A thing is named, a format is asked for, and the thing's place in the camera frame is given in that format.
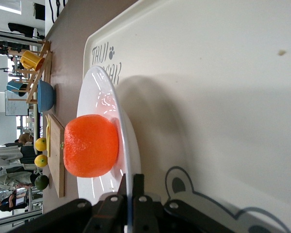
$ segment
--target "white plate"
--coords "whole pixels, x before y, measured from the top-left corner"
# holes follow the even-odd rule
[[[101,195],[118,191],[123,174],[126,174],[127,195],[131,197],[132,177],[136,173],[141,173],[137,140],[129,118],[121,110],[109,76],[98,66],[87,71],[80,91],[77,116],[87,114],[101,115],[116,125],[119,154],[115,165],[105,175],[96,178],[77,178],[79,198],[96,204]]]

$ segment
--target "cartoon bear drawing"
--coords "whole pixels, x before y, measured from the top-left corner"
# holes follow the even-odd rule
[[[174,166],[167,171],[165,186],[169,200],[182,200],[236,233],[291,233],[280,219],[266,210],[247,207],[235,214],[216,200],[196,192],[190,176],[181,167]]]

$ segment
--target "orange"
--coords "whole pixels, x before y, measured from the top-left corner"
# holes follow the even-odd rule
[[[34,159],[34,164],[37,167],[44,167],[48,164],[48,157],[43,154],[40,154]]]
[[[119,140],[116,127],[100,115],[84,115],[65,128],[64,165],[78,177],[104,175],[114,166]]]
[[[44,151],[47,149],[47,139],[45,137],[40,137],[39,139],[36,140],[34,143],[34,147],[38,151]]]

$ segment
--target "orange mug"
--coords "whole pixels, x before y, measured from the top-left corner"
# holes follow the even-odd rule
[[[26,50],[21,56],[20,62],[24,68],[38,71],[44,62],[44,57],[39,57],[35,53]]]

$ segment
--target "yellow fruit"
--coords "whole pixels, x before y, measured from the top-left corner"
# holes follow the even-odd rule
[[[36,140],[34,147],[38,151],[44,151],[47,149],[47,139],[45,137],[40,137],[38,140]]]
[[[37,167],[44,167],[48,164],[48,157],[43,154],[40,154],[34,159],[34,164]]]

